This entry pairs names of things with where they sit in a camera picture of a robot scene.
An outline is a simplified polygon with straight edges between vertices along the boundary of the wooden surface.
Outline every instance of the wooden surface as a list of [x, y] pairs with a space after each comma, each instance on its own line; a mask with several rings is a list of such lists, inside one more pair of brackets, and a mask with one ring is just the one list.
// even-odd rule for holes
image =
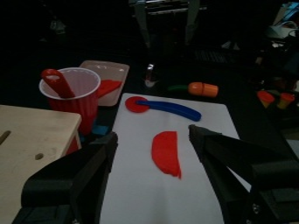
[[12, 223], [22, 208], [26, 180], [66, 155], [78, 136], [80, 115], [0, 105], [0, 223]]

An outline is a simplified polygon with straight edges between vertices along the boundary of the red cup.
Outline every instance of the red cup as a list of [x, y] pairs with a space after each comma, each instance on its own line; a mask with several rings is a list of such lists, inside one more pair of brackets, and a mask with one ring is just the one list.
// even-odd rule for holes
[[60, 98], [44, 80], [40, 81], [40, 91], [48, 97], [48, 102], [54, 110], [80, 114], [79, 133], [86, 136], [92, 130], [99, 112], [98, 89], [100, 78], [87, 68], [68, 67], [59, 71], [70, 84], [75, 97]]

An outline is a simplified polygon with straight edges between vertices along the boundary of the red utensil handle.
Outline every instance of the red utensil handle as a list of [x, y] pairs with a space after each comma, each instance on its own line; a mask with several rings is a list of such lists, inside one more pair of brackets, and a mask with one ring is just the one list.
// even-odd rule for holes
[[46, 69], [42, 71], [42, 78], [44, 82], [50, 85], [52, 90], [58, 93], [60, 98], [75, 97], [70, 83], [67, 82], [60, 71], [55, 69]]

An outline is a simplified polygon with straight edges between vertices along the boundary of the white cutting board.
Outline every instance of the white cutting board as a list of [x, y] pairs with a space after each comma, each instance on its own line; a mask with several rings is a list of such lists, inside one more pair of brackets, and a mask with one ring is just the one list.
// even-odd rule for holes
[[[123, 94], [114, 131], [118, 149], [107, 182], [100, 224], [219, 224], [220, 205], [206, 171], [190, 142], [188, 126], [195, 124], [239, 138], [226, 105], [140, 95], [148, 101], [179, 103], [202, 113], [198, 122], [150, 109], [134, 113]], [[160, 172], [151, 157], [152, 139], [166, 130], [178, 131], [182, 179]]]

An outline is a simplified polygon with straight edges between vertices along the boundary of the red toy food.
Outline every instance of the red toy food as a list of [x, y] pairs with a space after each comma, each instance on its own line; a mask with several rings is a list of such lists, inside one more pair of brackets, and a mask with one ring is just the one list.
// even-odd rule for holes
[[163, 173], [182, 178], [176, 131], [164, 131], [154, 137], [152, 160]]

